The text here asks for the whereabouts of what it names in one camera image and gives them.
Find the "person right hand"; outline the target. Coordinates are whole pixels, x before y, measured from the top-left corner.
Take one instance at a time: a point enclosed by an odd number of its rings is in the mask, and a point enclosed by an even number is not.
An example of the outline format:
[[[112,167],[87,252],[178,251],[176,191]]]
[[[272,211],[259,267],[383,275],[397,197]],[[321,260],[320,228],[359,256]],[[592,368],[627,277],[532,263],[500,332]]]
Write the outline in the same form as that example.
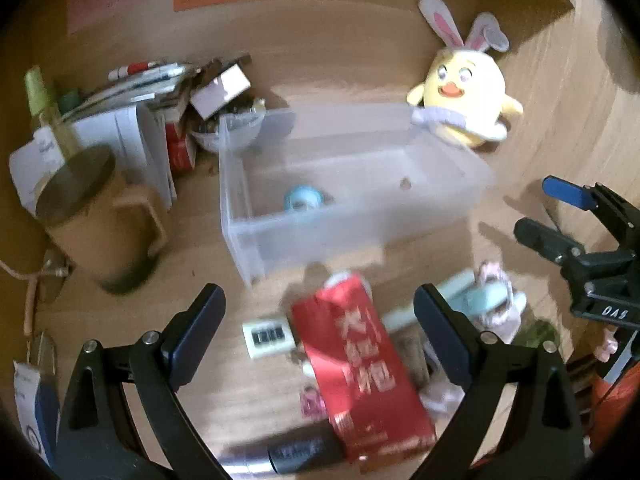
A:
[[[616,327],[614,325],[605,326],[593,349],[594,357],[606,363],[610,357],[618,350],[618,341],[615,338]]]

